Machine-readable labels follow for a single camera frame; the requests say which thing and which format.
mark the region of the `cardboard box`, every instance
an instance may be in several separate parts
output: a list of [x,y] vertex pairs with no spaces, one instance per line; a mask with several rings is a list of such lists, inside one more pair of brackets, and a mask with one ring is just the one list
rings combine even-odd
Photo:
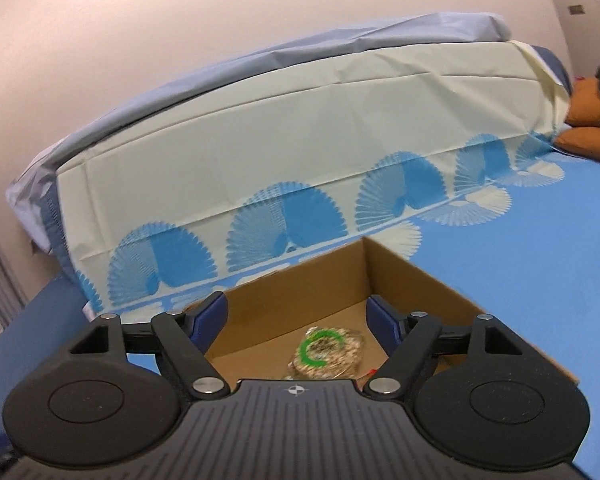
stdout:
[[[386,359],[366,327],[365,301],[371,294],[405,314],[423,310],[449,325],[471,325],[482,313],[426,272],[361,238],[226,291],[229,319],[206,357],[232,386],[240,378],[281,379],[309,327],[343,327],[365,337],[362,376]],[[439,370],[463,357],[444,359]]]

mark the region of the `blue bed sheet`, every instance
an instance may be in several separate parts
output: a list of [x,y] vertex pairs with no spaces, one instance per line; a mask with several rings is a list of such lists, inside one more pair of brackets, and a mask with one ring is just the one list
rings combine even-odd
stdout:
[[551,186],[507,186],[511,208],[484,224],[411,219],[410,261],[491,312],[580,379],[591,409],[576,464],[600,479],[600,164],[559,165]]

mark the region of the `plastic-wrapped food package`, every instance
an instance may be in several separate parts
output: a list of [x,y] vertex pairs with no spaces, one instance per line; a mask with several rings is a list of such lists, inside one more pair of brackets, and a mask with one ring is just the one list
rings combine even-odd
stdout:
[[364,342],[360,332],[349,328],[311,327],[289,363],[290,375],[286,378],[355,379]]

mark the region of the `orange pillow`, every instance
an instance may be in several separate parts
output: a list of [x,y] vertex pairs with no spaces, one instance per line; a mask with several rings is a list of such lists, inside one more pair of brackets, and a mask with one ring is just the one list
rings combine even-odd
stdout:
[[600,127],[600,87],[597,78],[576,81],[569,113],[564,121],[571,126]]
[[600,128],[583,126],[566,130],[554,140],[554,145],[565,152],[600,161]]

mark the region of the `silver screw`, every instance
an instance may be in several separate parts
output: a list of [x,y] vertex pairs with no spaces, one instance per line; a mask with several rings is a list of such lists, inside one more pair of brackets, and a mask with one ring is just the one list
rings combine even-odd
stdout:
[[369,389],[377,394],[394,394],[400,389],[400,383],[391,377],[378,377],[369,381]]
[[224,381],[217,377],[200,377],[193,381],[192,386],[201,394],[216,394],[224,388]]

